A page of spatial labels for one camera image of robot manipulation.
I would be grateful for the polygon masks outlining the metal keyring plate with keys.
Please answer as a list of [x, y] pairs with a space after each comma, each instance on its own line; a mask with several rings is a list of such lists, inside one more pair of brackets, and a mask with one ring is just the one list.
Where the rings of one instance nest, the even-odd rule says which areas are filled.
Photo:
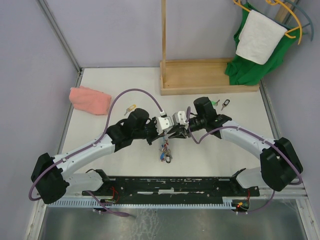
[[167, 132], [165, 131], [162, 138], [161, 138], [161, 144], [160, 144], [160, 161], [165, 162], [167, 164], [170, 164], [172, 162], [172, 152], [169, 148], [169, 138], [167, 137]]

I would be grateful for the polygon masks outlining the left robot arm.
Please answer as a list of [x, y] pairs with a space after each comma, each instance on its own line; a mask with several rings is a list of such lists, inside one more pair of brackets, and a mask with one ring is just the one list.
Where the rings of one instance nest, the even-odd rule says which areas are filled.
[[77, 171], [103, 156], [130, 146], [133, 140], [146, 140], [151, 145], [163, 136], [157, 124], [156, 117], [150, 118], [147, 111], [137, 108], [128, 118], [109, 126], [99, 139], [94, 139], [86, 146], [55, 156], [48, 153], [40, 155], [30, 177], [32, 187], [45, 204], [52, 204], [65, 194], [83, 191], [106, 195], [111, 183], [103, 170], [87, 173]]

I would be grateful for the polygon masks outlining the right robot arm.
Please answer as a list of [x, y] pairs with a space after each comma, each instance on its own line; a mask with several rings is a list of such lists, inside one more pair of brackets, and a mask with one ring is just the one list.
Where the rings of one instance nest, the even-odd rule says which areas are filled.
[[205, 135], [194, 140], [196, 144], [208, 136], [215, 136], [246, 150], [260, 162], [259, 167], [239, 170], [235, 174], [235, 180], [229, 183], [231, 193], [240, 196], [248, 188], [263, 184], [280, 192], [288, 185], [303, 182], [303, 166], [287, 138], [265, 138], [241, 127], [231, 117], [218, 114], [208, 97], [197, 98], [193, 105], [195, 114], [188, 108], [173, 115], [173, 127], [168, 132], [170, 139], [193, 138], [194, 132], [205, 130]]

